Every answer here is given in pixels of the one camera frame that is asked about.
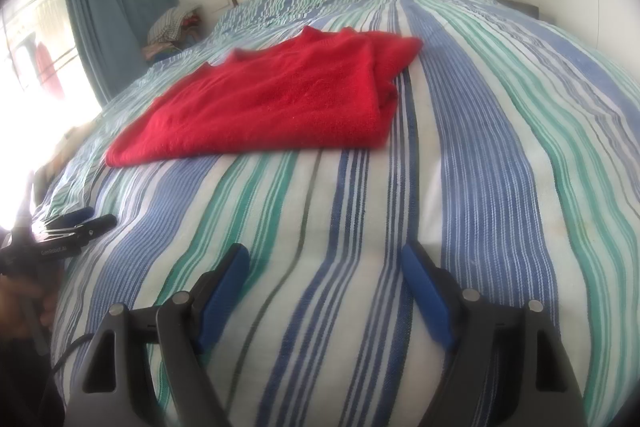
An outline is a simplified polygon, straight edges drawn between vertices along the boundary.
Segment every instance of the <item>window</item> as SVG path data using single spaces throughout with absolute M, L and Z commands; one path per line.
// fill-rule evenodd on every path
M 0 20 L 0 226 L 13 225 L 28 172 L 100 112 L 65 0 L 9 0 Z

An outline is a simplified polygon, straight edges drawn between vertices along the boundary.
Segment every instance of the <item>folded red cloth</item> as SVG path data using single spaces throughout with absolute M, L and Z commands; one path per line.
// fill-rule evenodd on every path
M 398 105 L 392 81 L 422 42 L 345 28 L 203 64 L 132 122 L 107 151 L 112 167 L 213 153 L 385 144 Z

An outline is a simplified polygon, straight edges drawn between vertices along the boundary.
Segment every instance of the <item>hand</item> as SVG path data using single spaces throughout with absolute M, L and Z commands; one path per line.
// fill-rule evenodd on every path
M 27 339 L 31 331 L 22 315 L 20 297 L 28 297 L 40 301 L 42 313 L 40 323 L 50 328 L 56 312 L 58 289 L 48 295 L 31 280 L 24 278 L 11 279 L 0 275 L 0 339 Z

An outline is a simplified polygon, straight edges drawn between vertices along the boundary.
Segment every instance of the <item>bed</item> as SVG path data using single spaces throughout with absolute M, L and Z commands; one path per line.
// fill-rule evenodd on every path
M 118 216 L 68 263 L 53 359 L 111 303 L 162 302 L 242 242 L 250 276 L 207 366 L 231 423 L 418 425 L 444 354 L 399 270 L 399 249 L 417 237 L 463 287 L 509 305 L 540 300 L 590 426 L 605 425 L 640 369 L 638 84 L 562 30 L 493 0 L 239 1 L 207 39 L 104 108 L 50 188 L 40 217 L 87 204 Z M 119 131 L 203 61 L 305 25 L 424 41 L 395 80 L 384 148 L 105 166 Z M 85 352 L 58 375 L 65 399 Z M 174 417 L 159 350 L 149 357 Z

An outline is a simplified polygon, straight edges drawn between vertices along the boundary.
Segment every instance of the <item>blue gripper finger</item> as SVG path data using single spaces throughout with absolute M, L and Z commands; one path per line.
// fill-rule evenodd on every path
M 415 302 L 418 304 L 431 337 L 448 351 L 454 344 L 449 308 L 420 261 L 419 255 L 420 253 L 415 251 L 410 243 L 404 245 L 400 253 L 402 273 L 414 294 Z
M 244 246 L 239 245 L 235 258 L 200 314 L 200 333 L 195 340 L 195 347 L 200 353 L 204 353 L 220 340 L 226 321 L 238 302 L 242 285 L 248 276 L 249 252 Z
M 50 219 L 45 223 L 45 227 L 48 230 L 70 229 L 90 219 L 93 215 L 94 208 L 92 206 L 86 206 L 68 214 L 62 214 L 61 216 Z

